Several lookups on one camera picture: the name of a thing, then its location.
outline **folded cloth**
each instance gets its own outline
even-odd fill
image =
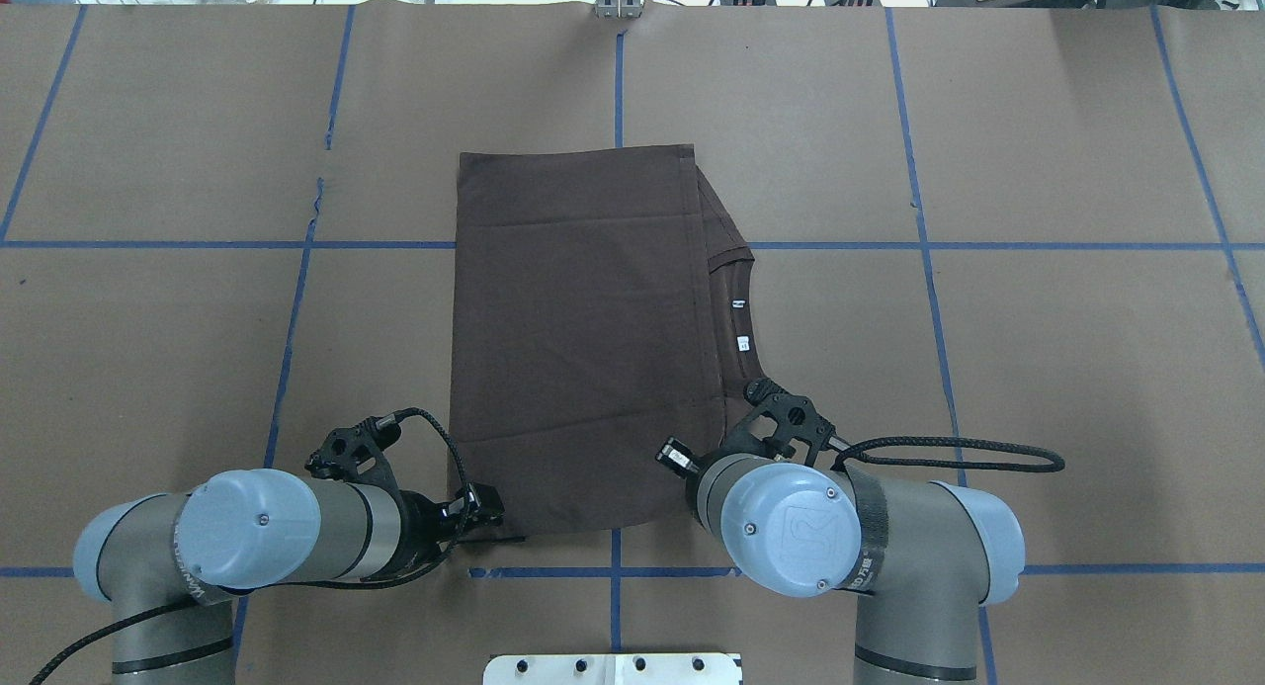
[[[462,154],[449,423],[498,536],[684,508],[654,456],[746,413],[753,263],[692,145]]]

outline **robotic arm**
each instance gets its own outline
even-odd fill
[[[878,478],[848,459],[889,465],[945,465],[1052,473],[1063,459],[1040,447],[974,439],[899,439],[849,446],[805,397],[769,379],[746,388],[754,411],[719,450],[693,456],[669,437],[658,460],[686,479],[698,522],[719,537],[751,580],[787,597],[827,590],[860,595],[853,681],[856,685],[974,682],[977,612],[1015,594],[1025,566],[1023,533],[988,492]],[[755,420],[775,432],[759,439]],[[808,446],[805,465],[789,463]],[[1042,456],[1047,465],[973,464],[868,456],[888,445],[961,445]],[[811,468],[818,450],[840,451],[834,470]]]
[[[449,503],[400,490],[383,455],[412,415],[453,451],[462,488]],[[452,439],[420,409],[334,430],[305,468],[310,478],[228,470],[187,494],[114,506],[83,528],[75,546],[83,591],[123,622],[153,613],[118,631],[114,685],[231,684],[233,598],[276,584],[405,584],[438,566],[467,528],[503,513],[497,492],[468,482]]]

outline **white metal plate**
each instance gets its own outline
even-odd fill
[[[696,670],[696,660],[702,670]],[[736,653],[497,656],[483,669],[483,685],[741,685],[741,681],[743,657]]]

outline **light blue joint cap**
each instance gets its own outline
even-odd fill
[[[105,541],[114,532],[114,527],[123,522],[123,518],[135,506],[153,497],[163,497],[166,494],[167,492],[158,492],[156,495],[140,497],[139,500],[113,506],[113,508],[96,514],[92,522],[89,522],[87,527],[80,532],[78,541],[75,542],[75,557],[71,564],[75,571],[75,580],[80,583],[80,589],[83,589],[90,599],[106,604],[110,603],[105,591],[101,590],[101,583],[97,581],[96,566],[101,560],[101,550],[105,549]]]
[[[1023,528],[1013,511],[998,495],[972,488],[959,488],[935,479],[932,483],[949,490],[975,523],[979,541],[984,543],[988,559],[988,595],[979,605],[999,604],[1015,595],[1020,588],[1020,574],[1027,566],[1023,549]]]
[[[734,483],[720,514],[725,549],[753,581],[786,597],[839,586],[861,549],[856,508],[831,478],[792,463]]]
[[[259,589],[295,573],[320,535],[311,488],[281,470],[228,470],[194,490],[176,519],[176,550],[215,586]]]

